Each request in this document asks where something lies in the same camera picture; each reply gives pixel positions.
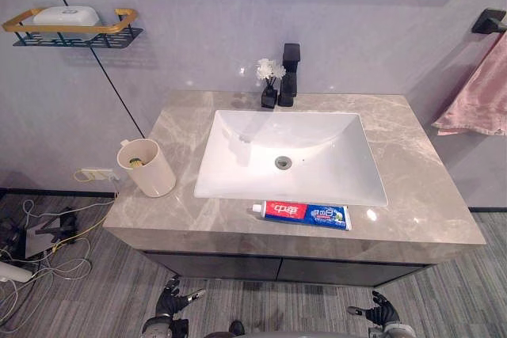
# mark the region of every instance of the gray striped carpet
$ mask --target gray striped carpet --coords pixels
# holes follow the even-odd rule
[[[36,201],[36,213],[56,212],[65,206],[83,207],[101,199],[16,196],[0,199],[0,213],[20,214],[23,199]],[[108,207],[82,211],[81,229],[91,226]],[[380,290],[395,304],[403,321],[419,337],[507,337],[507,214],[476,214],[488,246],[401,279]],[[133,337],[152,316],[166,280],[165,268],[150,262],[103,229],[88,234],[92,242],[90,275],[76,282],[55,278],[40,309],[15,337]],[[84,245],[60,250],[54,265],[82,255]],[[45,290],[39,281],[28,301],[3,329],[22,321]],[[203,287],[206,297],[184,310],[190,319],[190,338],[227,330],[241,319],[247,332],[299,330],[349,332],[366,336],[365,320],[346,314],[349,305],[371,306],[370,291],[359,287],[310,286],[292,283],[255,283],[183,279],[181,291]],[[9,284],[1,284],[10,292]],[[21,292],[20,300],[25,297]],[[6,306],[0,308],[0,316]]]

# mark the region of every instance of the dark cabinet door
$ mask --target dark cabinet door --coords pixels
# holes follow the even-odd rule
[[[423,267],[422,264],[396,265],[284,259],[277,279],[374,287]]]
[[[146,253],[146,255],[184,277],[204,279],[276,279],[280,259],[256,256]]]

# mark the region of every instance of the black wall hook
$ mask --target black wall hook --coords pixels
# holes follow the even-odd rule
[[[507,11],[504,9],[486,8],[472,27],[472,32],[489,35],[490,33],[507,31],[507,25],[501,22],[506,13]]]

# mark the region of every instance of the marble countertop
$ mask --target marble countertop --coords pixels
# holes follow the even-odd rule
[[[355,112],[385,187],[386,207],[350,206],[350,231],[265,221],[257,200],[193,195],[215,110],[261,110],[259,93],[173,91],[150,138],[177,177],[148,198],[130,180],[105,228],[136,249],[432,264],[485,241],[405,97],[298,94],[276,111]]]

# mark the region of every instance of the sink drain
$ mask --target sink drain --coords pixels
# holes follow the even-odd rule
[[[279,170],[287,170],[292,166],[292,160],[287,156],[279,156],[275,159],[275,165]]]

